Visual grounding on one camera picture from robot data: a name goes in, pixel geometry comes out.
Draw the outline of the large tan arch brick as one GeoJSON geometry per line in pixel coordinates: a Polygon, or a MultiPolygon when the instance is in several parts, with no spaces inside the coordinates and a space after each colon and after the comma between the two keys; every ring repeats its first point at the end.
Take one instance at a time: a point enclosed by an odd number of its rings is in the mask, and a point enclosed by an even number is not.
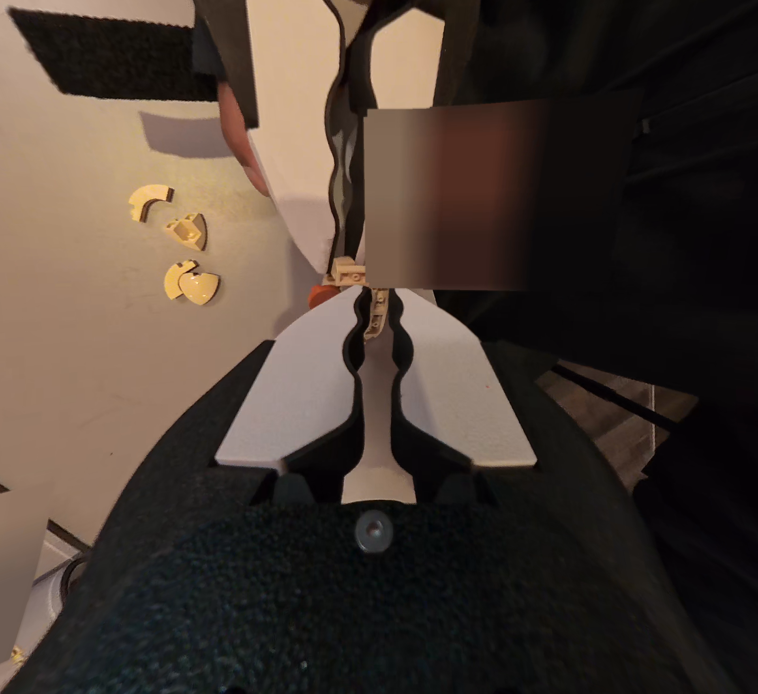
{"type": "Polygon", "coordinates": [[[364,332],[364,342],[380,336],[384,329],[389,309],[390,290],[371,289],[371,306],[369,311],[368,325],[364,332]]]}

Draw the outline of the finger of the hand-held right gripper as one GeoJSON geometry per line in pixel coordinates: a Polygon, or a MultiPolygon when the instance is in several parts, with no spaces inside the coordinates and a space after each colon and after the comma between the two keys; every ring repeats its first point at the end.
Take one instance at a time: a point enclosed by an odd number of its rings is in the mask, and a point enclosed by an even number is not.
{"type": "Polygon", "coordinates": [[[345,218],[343,140],[329,115],[352,0],[246,0],[259,124],[248,130],[300,253],[326,274],[345,218]]]}
{"type": "Polygon", "coordinates": [[[361,33],[355,41],[358,110],[431,108],[445,26],[412,7],[361,33]]]}

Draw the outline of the grey instruction booklet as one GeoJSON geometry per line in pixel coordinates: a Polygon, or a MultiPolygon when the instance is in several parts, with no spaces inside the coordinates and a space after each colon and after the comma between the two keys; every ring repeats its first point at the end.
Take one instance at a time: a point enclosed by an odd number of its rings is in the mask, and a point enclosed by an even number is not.
{"type": "Polygon", "coordinates": [[[51,502],[47,482],[2,487],[2,683],[50,630],[90,551],[90,545],[51,519],[51,502]]]}

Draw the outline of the tan quarter-round brick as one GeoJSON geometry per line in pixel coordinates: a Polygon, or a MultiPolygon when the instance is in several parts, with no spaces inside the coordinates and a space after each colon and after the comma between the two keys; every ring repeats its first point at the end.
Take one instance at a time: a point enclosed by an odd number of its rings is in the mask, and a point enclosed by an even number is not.
{"type": "Polygon", "coordinates": [[[189,213],[174,219],[164,226],[164,231],[172,239],[196,252],[203,252],[207,245],[208,231],[202,213],[189,213]]]}

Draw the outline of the person's black jacket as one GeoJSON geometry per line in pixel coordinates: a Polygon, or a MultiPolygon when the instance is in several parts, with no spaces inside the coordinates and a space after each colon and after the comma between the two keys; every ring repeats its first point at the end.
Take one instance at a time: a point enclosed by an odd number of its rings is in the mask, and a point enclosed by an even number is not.
{"type": "Polygon", "coordinates": [[[756,0],[481,0],[467,93],[640,87],[611,274],[501,295],[481,333],[697,397],[633,497],[676,592],[756,692],[756,0]]]}

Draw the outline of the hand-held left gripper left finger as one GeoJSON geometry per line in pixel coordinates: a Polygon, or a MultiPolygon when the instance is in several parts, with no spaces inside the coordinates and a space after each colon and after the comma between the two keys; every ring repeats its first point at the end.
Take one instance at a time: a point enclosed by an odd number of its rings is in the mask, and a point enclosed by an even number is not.
{"type": "Polygon", "coordinates": [[[346,289],[292,322],[264,359],[218,451],[219,465],[284,472],[286,458],[350,417],[356,388],[346,345],[364,289],[346,289]]]}

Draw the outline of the tan curved brick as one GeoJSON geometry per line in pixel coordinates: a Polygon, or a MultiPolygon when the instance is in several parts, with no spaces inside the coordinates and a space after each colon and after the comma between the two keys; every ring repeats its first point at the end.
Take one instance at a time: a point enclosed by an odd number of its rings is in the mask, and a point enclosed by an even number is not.
{"type": "Polygon", "coordinates": [[[128,199],[130,216],[138,223],[145,223],[149,209],[157,202],[171,203],[174,189],[163,184],[149,184],[133,191],[128,199]]]}
{"type": "Polygon", "coordinates": [[[216,296],[221,278],[215,273],[199,271],[193,260],[172,264],[164,276],[163,288],[168,299],[185,297],[195,305],[208,304],[216,296]]]}

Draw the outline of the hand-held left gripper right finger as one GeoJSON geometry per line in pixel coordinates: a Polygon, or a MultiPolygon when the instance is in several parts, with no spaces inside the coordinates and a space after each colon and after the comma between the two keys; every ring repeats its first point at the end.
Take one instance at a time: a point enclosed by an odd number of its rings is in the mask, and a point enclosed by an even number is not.
{"type": "Polygon", "coordinates": [[[400,420],[475,469],[533,468],[536,454],[480,340],[418,293],[391,295],[400,420]]]}

